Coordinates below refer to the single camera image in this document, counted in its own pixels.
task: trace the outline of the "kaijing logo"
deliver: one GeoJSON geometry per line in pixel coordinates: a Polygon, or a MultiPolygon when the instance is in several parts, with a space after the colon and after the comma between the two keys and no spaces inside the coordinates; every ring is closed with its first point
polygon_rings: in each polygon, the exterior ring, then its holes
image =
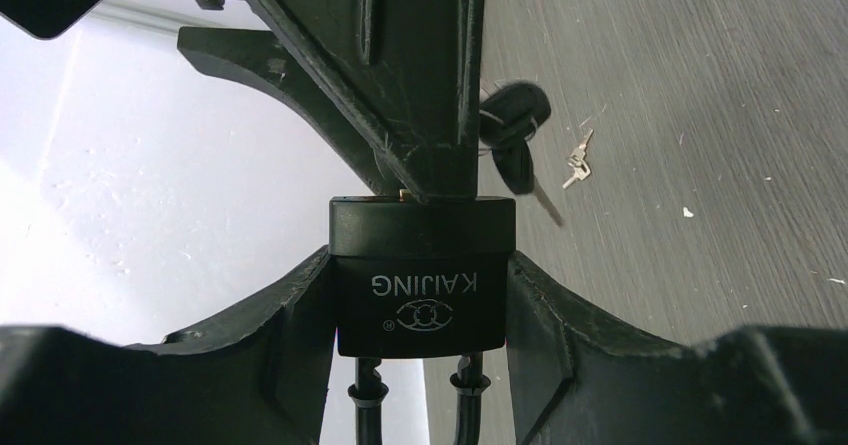
{"type": "Polygon", "coordinates": [[[397,322],[413,332],[435,332],[453,320],[453,308],[433,299],[415,300],[400,307],[397,322]]]}

